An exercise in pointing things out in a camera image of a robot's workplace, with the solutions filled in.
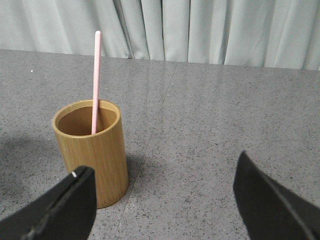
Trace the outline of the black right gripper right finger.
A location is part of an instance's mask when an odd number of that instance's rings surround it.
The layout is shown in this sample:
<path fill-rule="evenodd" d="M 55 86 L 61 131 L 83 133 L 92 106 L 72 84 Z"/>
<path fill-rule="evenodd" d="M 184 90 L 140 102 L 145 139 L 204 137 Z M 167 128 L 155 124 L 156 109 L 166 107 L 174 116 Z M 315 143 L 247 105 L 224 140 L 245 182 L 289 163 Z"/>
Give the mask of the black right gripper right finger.
<path fill-rule="evenodd" d="M 233 192 L 252 240 L 318 240 L 320 209 L 261 171 L 243 151 Z"/>

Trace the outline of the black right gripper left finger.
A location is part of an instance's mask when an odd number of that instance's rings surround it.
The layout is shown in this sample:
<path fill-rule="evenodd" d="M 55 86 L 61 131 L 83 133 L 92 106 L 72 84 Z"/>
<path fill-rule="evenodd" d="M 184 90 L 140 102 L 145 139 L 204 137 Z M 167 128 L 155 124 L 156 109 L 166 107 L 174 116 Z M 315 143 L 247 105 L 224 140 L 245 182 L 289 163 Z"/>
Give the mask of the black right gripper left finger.
<path fill-rule="evenodd" d="M 0 222 L 2 240 L 86 240 L 97 212 L 95 171 L 74 169 L 45 194 Z"/>

